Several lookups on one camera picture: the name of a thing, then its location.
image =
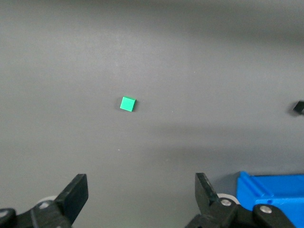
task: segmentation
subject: green block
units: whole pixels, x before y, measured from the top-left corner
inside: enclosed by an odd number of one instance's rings
[[[135,101],[136,101],[135,98],[124,96],[120,108],[131,112],[134,108]]]

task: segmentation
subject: blue bin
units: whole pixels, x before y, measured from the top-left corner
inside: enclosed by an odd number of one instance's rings
[[[244,208],[274,205],[297,228],[304,228],[304,175],[250,176],[242,171],[237,181],[237,199]]]

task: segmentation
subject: bolt head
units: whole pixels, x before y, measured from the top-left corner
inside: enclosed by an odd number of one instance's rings
[[[272,213],[272,210],[270,207],[267,207],[267,206],[261,206],[260,207],[260,210],[266,214],[271,214]]]
[[[229,206],[231,206],[232,203],[228,199],[222,199],[221,204],[226,207],[229,207]]]
[[[43,202],[43,203],[41,203],[40,204],[40,206],[39,206],[39,209],[44,209],[44,208],[47,208],[49,206],[49,203],[48,202]]]

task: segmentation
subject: gray surface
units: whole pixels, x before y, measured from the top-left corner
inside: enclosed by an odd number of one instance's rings
[[[1,1],[0,208],[87,173],[75,228],[182,228],[195,172],[303,173],[303,63],[303,1]]]

